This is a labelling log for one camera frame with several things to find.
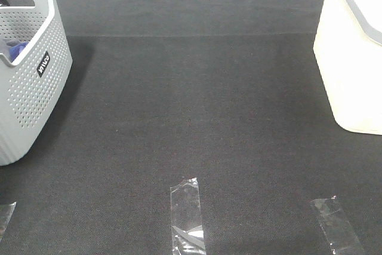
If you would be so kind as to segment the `right clear tape strip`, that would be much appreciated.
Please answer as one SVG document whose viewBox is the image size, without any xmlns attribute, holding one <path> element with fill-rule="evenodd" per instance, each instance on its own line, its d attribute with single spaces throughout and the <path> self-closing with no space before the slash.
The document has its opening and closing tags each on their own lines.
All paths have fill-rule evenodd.
<svg viewBox="0 0 382 255">
<path fill-rule="evenodd" d="M 313 209 L 325 239 L 328 241 L 331 254 L 366 254 L 365 249 L 335 195 L 331 198 L 313 199 L 310 201 L 310 206 Z"/>
</svg>

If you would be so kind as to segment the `cream white laundry basket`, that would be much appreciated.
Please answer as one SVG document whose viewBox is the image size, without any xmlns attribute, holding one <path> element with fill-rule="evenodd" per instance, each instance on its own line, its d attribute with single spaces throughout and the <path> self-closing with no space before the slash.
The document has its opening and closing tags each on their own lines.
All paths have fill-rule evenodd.
<svg viewBox="0 0 382 255">
<path fill-rule="evenodd" d="M 336 123 L 381 134 L 381 0 L 324 0 L 313 51 Z"/>
</svg>

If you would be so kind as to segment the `black table mat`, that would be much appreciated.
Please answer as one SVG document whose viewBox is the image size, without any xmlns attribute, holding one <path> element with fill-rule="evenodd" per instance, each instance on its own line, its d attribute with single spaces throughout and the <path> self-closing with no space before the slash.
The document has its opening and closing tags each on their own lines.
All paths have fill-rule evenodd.
<svg viewBox="0 0 382 255">
<path fill-rule="evenodd" d="M 381 253 L 381 137 L 337 125 L 313 54 L 323 0 L 57 0 L 73 65 L 1 168 L 2 254 L 170 254 L 197 178 L 208 254 L 329 254 L 339 198 Z"/>
</svg>

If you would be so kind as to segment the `left clear tape strip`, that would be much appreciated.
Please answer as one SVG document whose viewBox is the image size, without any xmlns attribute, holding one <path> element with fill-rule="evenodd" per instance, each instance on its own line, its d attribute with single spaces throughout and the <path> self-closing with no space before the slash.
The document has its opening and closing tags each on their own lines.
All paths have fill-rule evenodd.
<svg viewBox="0 0 382 255">
<path fill-rule="evenodd" d="M 11 204 L 0 205 L 0 241 L 2 241 L 4 237 L 5 231 L 11 220 L 16 204 L 16 202 L 13 202 Z"/>
</svg>

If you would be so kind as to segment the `grey perforated laundry basket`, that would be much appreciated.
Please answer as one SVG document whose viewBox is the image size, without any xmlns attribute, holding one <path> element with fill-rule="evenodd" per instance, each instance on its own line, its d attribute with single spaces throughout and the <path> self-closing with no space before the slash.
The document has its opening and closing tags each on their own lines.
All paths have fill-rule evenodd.
<svg viewBox="0 0 382 255">
<path fill-rule="evenodd" d="M 1 39 L 27 43 L 1 55 L 1 165 L 25 156 L 65 86 L 72 55 L 56 0 L 1 7 Z"/>
</svg>

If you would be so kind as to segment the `grey towel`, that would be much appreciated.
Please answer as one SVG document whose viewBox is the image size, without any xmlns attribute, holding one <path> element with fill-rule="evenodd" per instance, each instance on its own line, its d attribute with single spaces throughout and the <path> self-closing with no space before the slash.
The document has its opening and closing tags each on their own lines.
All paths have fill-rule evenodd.
<svg viewBox="0 0 382 255">
<path fill-rule="evenodd" d="M 7 45 L 7 42 L 4 38 L 0 38 L 0 53 L 3 54 L 7 60 L 10 59 L 10 46 Z"/>
</svg>

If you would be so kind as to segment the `clear tape strip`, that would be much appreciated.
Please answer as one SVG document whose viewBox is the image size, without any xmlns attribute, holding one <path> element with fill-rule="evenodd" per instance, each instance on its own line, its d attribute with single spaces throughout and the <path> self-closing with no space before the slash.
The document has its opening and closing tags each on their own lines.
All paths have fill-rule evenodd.
<svg viewBox="0 0 382 255">
<path fill-rule="evenodd" d="M 0 205 L 0 241 L 2 241 L 4 237 L 5 231 L 11 220 L 16 204 L 16 202 L 13 202 L 11 204 Z"/>
<path fill-rule="evenodd" d="M 310 201 L 310 206 L 313 209 L 325 239 L 328 241 L 331 254 L 366 254 L 365 249 L 335 195 L 331 198 L 313 199 Z"/>
<path fill-rule="evenodd" d="M 206 254 L 197 178 L 170 188 L 172 254 Z"/>
</svg>

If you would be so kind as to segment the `centre clear tape strip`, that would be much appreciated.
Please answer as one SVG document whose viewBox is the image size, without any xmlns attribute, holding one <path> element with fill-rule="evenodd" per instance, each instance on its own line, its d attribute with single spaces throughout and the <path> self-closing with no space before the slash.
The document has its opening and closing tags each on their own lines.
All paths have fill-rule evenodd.
<svg viewBox="0 0 382 255">
<path fill-rule="evenodd" d="M 206 254 L 197 178 L 170 188 L 172 254 Z"/>
</svg>

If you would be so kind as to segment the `blue towel in basket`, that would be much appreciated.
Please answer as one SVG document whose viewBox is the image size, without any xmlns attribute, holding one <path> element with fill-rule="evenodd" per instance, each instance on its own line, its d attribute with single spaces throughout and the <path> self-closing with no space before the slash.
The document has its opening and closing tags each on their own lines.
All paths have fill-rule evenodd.
<svg viewBox="0 0 382 255">
<path fill-rule="evenodd" d="M 18 57 L 18 55 L 25 49 L 29 42 L 21 42 L 17 39 L 13 39 L 7 40 L 5 43 L 9 49 L 9 59 L 11 62 L 13 62 Z"/>
</svg>

